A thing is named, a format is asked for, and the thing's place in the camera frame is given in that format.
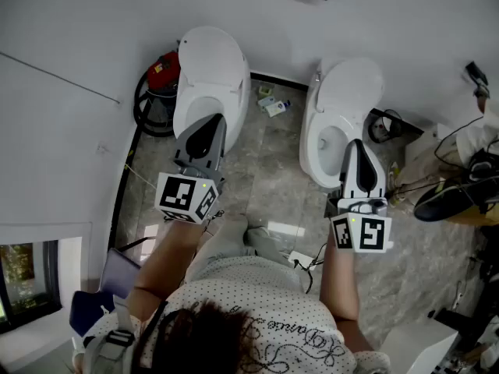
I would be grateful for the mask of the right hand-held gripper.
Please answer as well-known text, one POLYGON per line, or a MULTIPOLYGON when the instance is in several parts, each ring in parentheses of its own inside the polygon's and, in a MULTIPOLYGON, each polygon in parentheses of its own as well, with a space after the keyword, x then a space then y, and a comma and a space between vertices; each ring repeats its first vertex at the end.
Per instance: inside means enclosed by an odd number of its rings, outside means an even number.
POLYGON ((386 174, 377 155, 360 139, 345 148, 340 182, 342 196, 329 193, 325 208, 336 248, 354 253, 391 249, 391 218, 384 198, 386 174), (357 189, 367 196, 352 197, 357 189))

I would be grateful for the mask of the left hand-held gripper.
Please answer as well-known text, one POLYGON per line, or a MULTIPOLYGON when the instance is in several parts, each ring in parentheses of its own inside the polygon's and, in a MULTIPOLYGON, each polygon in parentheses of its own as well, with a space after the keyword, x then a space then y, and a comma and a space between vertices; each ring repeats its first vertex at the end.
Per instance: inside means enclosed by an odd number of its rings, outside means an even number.
POLYGON ((201 118, 175 141, 177 173, 160 172, 154 207, 167 219, 202 224, 221 194, 218 171, 225 153, 227 123, 223 114, 201 118))

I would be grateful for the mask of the person's left forearm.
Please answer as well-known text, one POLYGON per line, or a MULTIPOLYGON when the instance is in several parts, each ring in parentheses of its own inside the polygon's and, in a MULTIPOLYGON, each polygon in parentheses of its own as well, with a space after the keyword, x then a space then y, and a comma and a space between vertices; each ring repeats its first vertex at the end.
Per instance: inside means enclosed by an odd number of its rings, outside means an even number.
POLYGON ((160 245, 142 265, 127 297, 129 312, 141 321, 151 317, 182 282, 203 234, 202 224, 173 221, 160 245))

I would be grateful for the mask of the person's right forearm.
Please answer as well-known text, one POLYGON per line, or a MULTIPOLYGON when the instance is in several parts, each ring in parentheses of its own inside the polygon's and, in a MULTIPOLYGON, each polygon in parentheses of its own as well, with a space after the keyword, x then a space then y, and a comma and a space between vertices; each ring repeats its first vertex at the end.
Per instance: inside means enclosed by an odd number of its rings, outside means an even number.
POLYGON ((337 321, 359 319, 355 255, 350 250, 337 248, 332 228, 324 253, 320 301, 337 321))

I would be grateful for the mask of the white toilet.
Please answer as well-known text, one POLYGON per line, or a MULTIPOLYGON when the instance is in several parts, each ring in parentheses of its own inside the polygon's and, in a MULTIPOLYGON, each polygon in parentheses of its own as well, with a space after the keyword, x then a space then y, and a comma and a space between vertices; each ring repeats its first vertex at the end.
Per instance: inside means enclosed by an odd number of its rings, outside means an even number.
POLYGON ((231 35, 217 27, 199 26, 181 39, 179 64, 175 137, 197 120, 221 114, 227 124, 225 152, 229 152, 249 106, 251 79, 246 57, 231 35))
POLYGON ((320 61, 307 90, 299 141, 300 166, 320 187, 340 186, 345 150, 362 138, 364 120, 383 93, 384 77, 374 61, 320 61))

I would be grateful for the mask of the white sneaker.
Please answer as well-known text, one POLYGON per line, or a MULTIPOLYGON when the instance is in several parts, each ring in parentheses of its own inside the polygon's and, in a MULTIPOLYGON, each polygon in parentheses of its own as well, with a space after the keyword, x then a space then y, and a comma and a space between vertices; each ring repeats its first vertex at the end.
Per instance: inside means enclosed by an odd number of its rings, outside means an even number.
POLYGON ((399 203, 401 203, 405 197, 402 192, 398 189, 395 182, 400 174, 400 169, 396 161, 390 163, 388 168, 388 184, 387 184, 387 194, 386 198, 390 207, 395 208, 399 203))

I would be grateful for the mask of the black round bin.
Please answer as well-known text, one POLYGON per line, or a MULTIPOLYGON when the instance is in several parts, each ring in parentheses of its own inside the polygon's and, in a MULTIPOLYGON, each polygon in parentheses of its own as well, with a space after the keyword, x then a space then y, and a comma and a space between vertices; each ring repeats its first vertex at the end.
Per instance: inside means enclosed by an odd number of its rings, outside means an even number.
POLYGON ((387 142, 388 140, 400 137, 403 133, 400 122, 401 116, 391 109, 385 110, 384 113, 396 118, 396 120, 387 116, 380 116, 371 122, 368 127, 368 134, 375 143, 387 142))

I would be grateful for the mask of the beige crumpled floor sheet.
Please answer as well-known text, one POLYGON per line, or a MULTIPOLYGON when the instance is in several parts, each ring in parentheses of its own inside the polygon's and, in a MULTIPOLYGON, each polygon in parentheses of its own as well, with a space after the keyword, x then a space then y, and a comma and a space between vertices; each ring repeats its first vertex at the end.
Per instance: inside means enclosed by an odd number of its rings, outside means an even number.
POLYGON ((405 199, 397 206, 414 206, 425 192, 461 172, 462 162, 458 155, 456 136, 433 141, 400 170, 395 184, 405 199))

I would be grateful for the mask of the red vacuum cleaner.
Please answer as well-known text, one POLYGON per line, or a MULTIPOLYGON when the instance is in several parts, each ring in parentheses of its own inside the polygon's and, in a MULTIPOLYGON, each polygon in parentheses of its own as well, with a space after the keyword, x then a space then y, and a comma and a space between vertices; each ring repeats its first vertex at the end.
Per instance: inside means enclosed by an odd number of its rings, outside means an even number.
POLYGON ((157 116, 157 119, 148 119, 147 124, 168 136, 173 132, 179 76, 179 53, 176 50, 160 56, 147 70, 147 93, 152 104, 151 111, 157 116))

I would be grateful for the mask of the person's grey trousers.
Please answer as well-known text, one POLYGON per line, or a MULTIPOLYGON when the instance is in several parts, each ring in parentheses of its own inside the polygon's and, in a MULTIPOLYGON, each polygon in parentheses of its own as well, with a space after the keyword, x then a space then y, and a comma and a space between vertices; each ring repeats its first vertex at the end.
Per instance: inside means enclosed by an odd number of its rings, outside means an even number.
POLYGON ((245 216, 226 221, 218 232, 199 249, 189 265, 184 281, 189 283, 216 260, 242 256, 261 258, 291 267, 291 263, 278 251, 276 239, 266 227, 250 228, 245 216))

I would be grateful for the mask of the black round device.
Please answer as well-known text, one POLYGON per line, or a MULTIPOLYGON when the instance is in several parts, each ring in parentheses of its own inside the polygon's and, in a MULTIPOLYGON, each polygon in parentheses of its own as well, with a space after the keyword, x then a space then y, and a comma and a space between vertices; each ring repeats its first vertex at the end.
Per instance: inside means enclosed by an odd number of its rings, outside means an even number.
POLYGON ((478 182, 495 175, 499 175, 499 155, 484 149, 476 152, 469 162, 468 182, 478 182))

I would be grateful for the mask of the person's white dotted shirt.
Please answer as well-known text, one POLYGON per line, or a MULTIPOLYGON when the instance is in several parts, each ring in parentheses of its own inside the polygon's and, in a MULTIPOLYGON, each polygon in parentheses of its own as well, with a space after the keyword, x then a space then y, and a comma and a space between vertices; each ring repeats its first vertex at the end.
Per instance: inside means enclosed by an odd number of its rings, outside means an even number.
POLYGON ((387 355, 351 351, 291 268, 259 256, 189 272, 149 319, 133 374, 390 374, 387 355))

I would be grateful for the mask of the blue plastic chair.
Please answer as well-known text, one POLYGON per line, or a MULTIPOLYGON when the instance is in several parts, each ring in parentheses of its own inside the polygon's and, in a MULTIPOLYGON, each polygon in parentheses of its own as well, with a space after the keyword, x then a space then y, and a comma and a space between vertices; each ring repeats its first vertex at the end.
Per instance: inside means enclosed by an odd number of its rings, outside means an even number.
POLYGON ((96 292, 76 291, 69 314, 69 325, 83 336, 104 314, 114 310, 113 297, 126 299, 133 289, 140 265, 126 256, 126 246, 110 249, 96 292))

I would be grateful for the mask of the dark framed window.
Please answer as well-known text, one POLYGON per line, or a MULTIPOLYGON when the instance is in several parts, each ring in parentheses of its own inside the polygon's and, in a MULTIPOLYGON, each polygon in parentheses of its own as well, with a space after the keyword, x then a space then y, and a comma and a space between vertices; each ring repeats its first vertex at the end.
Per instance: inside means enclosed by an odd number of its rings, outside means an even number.
POLYGON ((61 308, 58 241, 0 245, 0 334, 61 308))

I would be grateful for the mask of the white wall rail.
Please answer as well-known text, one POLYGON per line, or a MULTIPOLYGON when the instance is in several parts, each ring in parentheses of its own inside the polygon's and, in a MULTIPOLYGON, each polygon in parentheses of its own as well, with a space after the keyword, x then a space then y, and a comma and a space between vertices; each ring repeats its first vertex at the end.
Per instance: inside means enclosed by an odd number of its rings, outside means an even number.
POLYGON ((122 103, 121 101, 119 101, 119 100, 118 100, 118 99, 116 99, 116 98, 110 97, 110 96, 108 96, 108 95, 106 95, 106 94, 104 94, 104 93, 98 92, 98 91, 96 91, 96 90, 94 90, 94 89, 91 89, 91 88, 89 88, 89 87, 86 87, 86 86, 84 86, 84 85, 82 85, 82 84, 79 84, 79 83, 73 82, 72 80, 67 79, 67 78, 65 78, 65 77, 63 77, 63 76, 59 76, 59 75, 55 74, 54 72, 50 72, 50 71, 48 71, 48 70, 46 70, 46 69, 42 69, 41 67, 38 67, 38 66, 36 66, 36 65, 32 65, 32 64, 30 64, 30 63, 28 63, 28 62, 25 62, 24 60, 21 60, 21 59, 16 58, 16 57, 14 57, 14 56, 12 56, 12 55, 6 54, 6 53, 5 53, 5 52, 3 52, 3 51, 0 51, 0 56, 2 56, 3 58, 9 59, 9 60, 11 60, 11 61, 13 61, 13 62, 16 62, 16 63, 18 63, 18 64, 21 64, 21 65, 23 65, 23 66, 26 66, 27 68, 33 69, 33 70, 35 70, 35 71, 37 71, 37 72, 43 73, 43 74, 45 74, 45 75, 48 75, 48 76, 50 76, 50 77, 52 77, 52 78, 55 78, 55 79, 61 80, 62 82, 64 82, 64 83, 68 83, 68 84, 69 84, 69 85, 71 85, 71 86, 75 86, 75 87, 77 87, 77 88, 79 88, 79 89, 81 89, 81 90, 85 90, 85 91, 87 91, 87 92, 89 92, 89 93, 91 93, 91 94, 94 94, 94 95, 97 95, 97 96, 99 96, 99 97, 102 97, 102 98, 104 98, 105 100, 108 100, 108 101, 113 102, 114 104, 120 105, 120 104, 122 103))

